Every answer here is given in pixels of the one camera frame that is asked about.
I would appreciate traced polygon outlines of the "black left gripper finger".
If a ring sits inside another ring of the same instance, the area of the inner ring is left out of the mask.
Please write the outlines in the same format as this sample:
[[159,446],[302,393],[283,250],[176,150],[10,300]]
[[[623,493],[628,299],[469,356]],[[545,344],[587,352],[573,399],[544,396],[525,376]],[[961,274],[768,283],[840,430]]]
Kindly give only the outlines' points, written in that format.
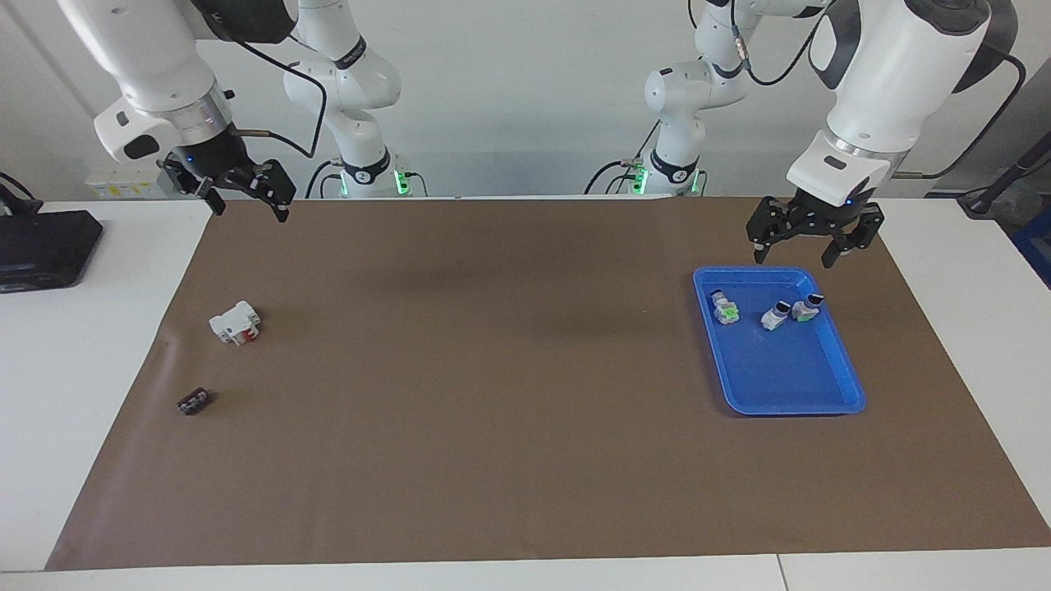
[[883,212],[878,205],[865,205],[852,224],[849,231],[845,231],[846,222],[826,223],[827,235],[830,236],[831,242],[821,254],[824,268],[833,268],[841,254],[853,250],[867,250],[883,224]]
[[774,197],[764,197],[748,218],[746,233],[755,248],[755,264],[763,264],[772,245],[794,237],[794,199],[783,202]]

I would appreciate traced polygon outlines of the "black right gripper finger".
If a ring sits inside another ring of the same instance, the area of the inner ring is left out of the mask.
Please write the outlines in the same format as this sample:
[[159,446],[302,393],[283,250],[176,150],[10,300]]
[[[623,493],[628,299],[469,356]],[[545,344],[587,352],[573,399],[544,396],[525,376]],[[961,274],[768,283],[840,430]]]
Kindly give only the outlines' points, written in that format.
[[285,223],[296,185],[279,160],[266,160],[239,167],[239,190],[267,204],[279,223]]
[[213,180],[195,178],[195,175],[189,172],[174,156],[168,156],[162,161],[162,169],[181,195],[205,202],[214,216],[222,216],[225,212],[226,203],[215,190]]

